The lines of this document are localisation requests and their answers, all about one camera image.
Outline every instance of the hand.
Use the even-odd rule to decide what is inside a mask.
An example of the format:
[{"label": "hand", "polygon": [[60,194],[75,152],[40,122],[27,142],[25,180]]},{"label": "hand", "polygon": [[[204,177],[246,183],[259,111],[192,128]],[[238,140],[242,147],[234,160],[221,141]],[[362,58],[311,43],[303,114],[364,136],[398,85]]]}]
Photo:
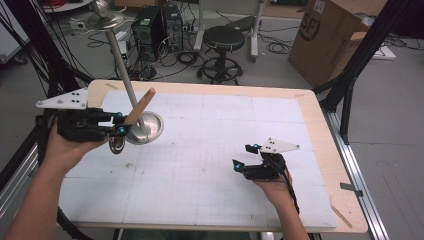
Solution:
[{"label": "hand", "polygon": [[[292,183],[292,178],[287,169],[285,170],[285,173],[288,176],[290,183]],[[289,202],[291,202],[289,188],[283,178],[277,178],[269,181],[256,180],[253,182],[258,185],[262,191],[264,191],[265,196],[273,205],[280,203],[281,201],[285,201],[286,199],[289,199]]]},{"label": "hand", "polygon": [[55,122],[49,135],[46,155],[42,166],[63,176],[75,167],[82,157],[90,150],[103,145],[107,140],[100,142],[70,142],[57,133]]}]

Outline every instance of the screw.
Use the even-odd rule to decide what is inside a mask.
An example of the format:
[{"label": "screw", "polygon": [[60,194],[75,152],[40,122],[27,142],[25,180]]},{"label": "screw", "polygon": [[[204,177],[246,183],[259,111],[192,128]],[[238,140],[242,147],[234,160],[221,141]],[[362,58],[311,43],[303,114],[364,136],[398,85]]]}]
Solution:
[{"label": "screw", "polygon": [[124,127],[119,127],[118,128],[118,132],[119,133],[126,133],[125,128]]}]

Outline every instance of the gray floor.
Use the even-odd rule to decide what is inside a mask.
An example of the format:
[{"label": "gray floor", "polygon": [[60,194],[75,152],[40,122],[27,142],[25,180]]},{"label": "gray floor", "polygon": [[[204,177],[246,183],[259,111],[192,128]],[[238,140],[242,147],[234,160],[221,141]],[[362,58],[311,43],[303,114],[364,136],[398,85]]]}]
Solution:
[{"label": "gray floor", "polygon": [[[263,19],[263,29],[298,26],[298,21]],[[269,33],[284,40],[293,40],[296,31]],[[76,58],[96,78],[113,72],[109,46],[88,48],[87,36],[67,37]],[[259,58],[248,58],[249,41],[232,54],[244,75],[242,86],[310,89],[308,83],[287,62],[288,55],[273,54],[259,41]],[[354,92],[350,121],[350,142],[368,184],[377,210],[390,239],[423,239],[424,169],[422,159],[424,128],[424,52],[391,47],[395,61],[372,60],[360,75]],[[156,64],[158,72],[169,74],[183,68]],[[196,68],[166,77],[167,82],[207,84],[198,79]],[[30,64],[10,62],[0,65],[0,169],[12,157],[34,126],[35,108],[44,93]],[[95,239],[111,239],[111,229],[85,229]],[[364,234],[323,234],[323,239],[372,239]],[[70,239],[58,230],[57,239]]]}]

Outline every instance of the metal rod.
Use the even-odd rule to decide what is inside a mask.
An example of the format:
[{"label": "metal rod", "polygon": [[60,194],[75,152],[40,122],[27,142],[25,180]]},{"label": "metal rod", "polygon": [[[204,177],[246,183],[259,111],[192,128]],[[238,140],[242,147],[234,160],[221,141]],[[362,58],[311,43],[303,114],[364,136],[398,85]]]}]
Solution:
[{"label": "metal rod", "polygon": [[[130,102],[132,107],[134,108],[137,105],[137,98],[135,97],[134,89],[131,85],[130,78],[128,77],[128,72],[125,67],[124,60],[122,60],[121,52],[119,51],[118,41],[115,38],[115,33],[112,29],[105,31],[107,40],[109,41],[110,48],[112,49],[113,56],[116,61],[116,65],[118,66],[119,73],[121,75],[122,81],[124,82],[125,89],[127,90],[128,97],[130,98]],[[146,126],[144,126],[144,120],[141,115],[138,117],[138,124],[143,131],[143,134],[148,137]]]}]

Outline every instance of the stool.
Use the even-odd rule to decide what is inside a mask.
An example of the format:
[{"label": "stool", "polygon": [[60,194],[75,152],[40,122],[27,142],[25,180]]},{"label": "stool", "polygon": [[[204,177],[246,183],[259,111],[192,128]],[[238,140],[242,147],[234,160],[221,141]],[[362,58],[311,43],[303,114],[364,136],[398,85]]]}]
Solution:
[{"label": "stool", "polygon": [[243,47],[243,34],[232,27],[212,27],[203,34],[203,43],[215,50],[219,56],[205,61],[197,70],[197,77],[205,75],[211,79],[211,84],[233,80],[236,85],[239,85],[237,77],[243,75],[243,70],[236,61],[227,58],[226,54]]}]

